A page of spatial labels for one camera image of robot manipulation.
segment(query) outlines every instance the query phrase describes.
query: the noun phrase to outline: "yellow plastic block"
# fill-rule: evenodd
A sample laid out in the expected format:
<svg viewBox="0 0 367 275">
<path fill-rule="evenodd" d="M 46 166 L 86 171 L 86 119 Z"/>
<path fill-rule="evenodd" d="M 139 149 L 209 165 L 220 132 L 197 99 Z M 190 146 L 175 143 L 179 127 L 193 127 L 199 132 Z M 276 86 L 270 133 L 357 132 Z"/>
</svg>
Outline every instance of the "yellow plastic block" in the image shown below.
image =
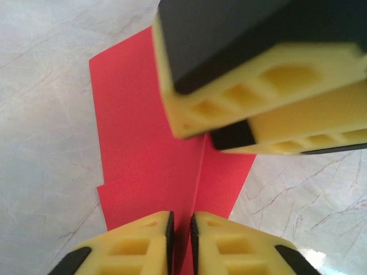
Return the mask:
<svg viewBox="0 0 367 275">
<path fill-rule="evenodd" d="M 198 246 L 198 252 L 193 251 L 197 275 L 296 275 L 293 268 L 318 274 L 292 243 L 213 214 L 195 213 L 192 236 L 198 237 L 198 243 L 193 239 L 194 249 Z M 292 268 L 276 246 L 294 251 L 302 263 Z"/>
<path fill-rule="evenodd" d="M 367 78 L 354 43 L 284 43 L 190 95 L 174 90 L 159 15 L 153 39 L 162 100 L 174 136 L 221 128 Z"/>
<path fill-rule="evenodd" d="M 167 275 L 166 230 L 173 229 L 171 219 L 169 211 L 158 212 L 79 244 L 76 250 L 92 251 L 71 274 Z"/>
<path fill-rule="evenodd" d="M 295 155 L 367 143 L 367 81 L 248 119 L 256 145 L 224 152 Z"/>
</svg>

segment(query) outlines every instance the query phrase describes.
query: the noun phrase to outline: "rectangular cutout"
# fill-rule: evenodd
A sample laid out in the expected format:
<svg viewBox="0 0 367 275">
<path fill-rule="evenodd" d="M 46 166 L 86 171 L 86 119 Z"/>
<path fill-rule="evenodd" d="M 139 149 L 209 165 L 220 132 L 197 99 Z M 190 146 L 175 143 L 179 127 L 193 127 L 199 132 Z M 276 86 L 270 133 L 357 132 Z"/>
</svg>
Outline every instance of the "rectangular cutout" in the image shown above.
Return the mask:
<svg viewBox="0 0 367 275">
<path fill-rule="evenodd" d="M 220 254 L 249 254 L 253 252 L 252 246 L 243 237 L 221 237 L 216 239 Z"/>
<path fill-rule="evenodd" d="M 348 140 L 348 143 L 366 143 L 367 129 L 345 132 L 343 136 Z"/>
<path fill-rule="evenodd" d="M 148 238 L 123 238 L 116 242 L 110 255 L 145 255 L 148 251 Z"/>
<path fill-rule="evenodd" d="M 265 102 L 256 92 L 241 84 L 225 90 L 221 97 L 246 110 L 257 108 Z"/>
<path fill-rule="evenodd" d="M 268 269 L 265 263 L 246 262 L 231 263 L 226 266 L 228 275 L 267 275 Z"/>
<path fill-rule="evenodd" d="M 309 141 L 315 147 L 331 147 L 336 144 L 336 141 L 327 135 L 310 136 Z"/>
<path fill-rule="evenodd" d="M 227 110 L 217 106 L 209 100 L 204 100 L 192 107 L 191 110 L 207 120 L 223 117 L 228 114 Z"/>
<path fill-rule="evenodd" d="M 136 265 L 131 266 L 105 265 L 102 266 L 97 275 L 140 275 L 142 269 L 143 266 L 136 266 Z"/>
<path fill-rule="evenodd" d="M 275 143 L 273 147 L 280 152 L 298 152 L 304 149 L 302 145 L 293 141 Z"/>
<path fill-rule="evenodd" d="M 302 91 L 322 81 L 322 76 L 305 64 L 276 66 L 263 72 L 260 78 L 276 88 L 279 94 Z"/>
</svg>

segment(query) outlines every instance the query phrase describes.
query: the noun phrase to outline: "marble floor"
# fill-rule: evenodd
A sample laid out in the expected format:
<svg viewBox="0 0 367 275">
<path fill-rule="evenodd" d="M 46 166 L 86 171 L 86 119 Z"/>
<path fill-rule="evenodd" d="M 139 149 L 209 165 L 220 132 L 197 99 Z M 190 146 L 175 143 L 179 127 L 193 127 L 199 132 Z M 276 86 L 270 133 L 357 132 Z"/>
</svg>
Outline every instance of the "marble floor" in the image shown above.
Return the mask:
<svg viewBox="0 0 367 275">
<path fill-rule="evenodd" d="M 0 274 L 47 274 L 105 232 L 88 60 L 157 4 L 0 1 Z M 294 242 L 322 274 L 367 274 L 367 151 L 258 156 L 231 219 Z"/>
</svg>

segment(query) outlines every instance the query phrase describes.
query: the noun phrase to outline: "black rubber pad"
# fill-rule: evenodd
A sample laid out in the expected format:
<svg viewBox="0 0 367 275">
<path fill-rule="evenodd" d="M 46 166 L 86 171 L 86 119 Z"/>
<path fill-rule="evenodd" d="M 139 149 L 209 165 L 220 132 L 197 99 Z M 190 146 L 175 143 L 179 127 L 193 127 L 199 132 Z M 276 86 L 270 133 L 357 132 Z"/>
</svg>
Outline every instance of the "black rubber pad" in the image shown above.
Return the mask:
<svg viewBox="0 0 367 275">
<path fill-rule="evenodd" d="M 334 153 L 334 152 L 360 150 L 360 149 L 366 149 L 366 148 L 367 148 L 367 143 L 362 143 L 362 144 L 353 144 L 353 145 L 347 145 L 347 146 L 340 146 L 340 147 L 325 148 L 325 149 L 319 149 L 319 150 L 313 150 L 313 151 L 306 151 L 306 152 L 302 152 L 301 154 L 304 154 L 304 155 L 318 155 L 318 154 L 327 154 L 327 153 Z"/>
<path fill-rule="evenodd" d="M 191 248 L 193 253 L 194 275 L 198 275 L 199 267 L 199 228 L 196 223 L 195 214 L 191 218 Z"/>
<path fill-rule="evenodd" d="M 284 245 L 275 246 L 279 254 L 293 269 L 296 275 L 320 275 L 314 267 L 297 250 Z"/>
<path fill-rule="evenodd" d="M 167 274 L 172 274 L 172 263 L 173 263 L 173 247 L 174 247 L 174 214 L 170 212 L 170 216 L 167 222 L 166 228 L 166 240 L 167 240 Z"/>
<path fill-rule="evenodd" d="M 210 133 L 214 148 L 227 150 L 256 144 L 247 120 L 243 120 Z"/>
<path fill-rule="evenodd" d="M 68 253 L 49 275 L 74 275 L 91 251 L 90 247 L 82 247 Z"/>
<path fill-rule="evenodd" d="M 280 42 L 356 42 L 366 0 L 161 0 L 175 90 L 188 95 Z"/>
</svg>

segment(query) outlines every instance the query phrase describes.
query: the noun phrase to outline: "red folded paper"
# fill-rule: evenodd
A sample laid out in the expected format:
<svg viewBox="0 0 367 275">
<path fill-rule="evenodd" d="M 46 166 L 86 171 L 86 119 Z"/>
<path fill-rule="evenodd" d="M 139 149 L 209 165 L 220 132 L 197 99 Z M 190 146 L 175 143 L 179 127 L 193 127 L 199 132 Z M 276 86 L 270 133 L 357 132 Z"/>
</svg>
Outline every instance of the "red folded paper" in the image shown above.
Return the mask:
<svg viewBox="0 0 367 275">
<path fill-rule="evenodd" d="M 174 271 L 185 258 L 190 217 L 228 217 L 255 156 L 227 155 L 207 136 L 172 137 L 159 96 L 148 28 L 90 60 L 105 185 L 107 229 L 161 210 L 175 214 Z M 192 274 L 188 250 L 183 274 Z"/>
</svg>

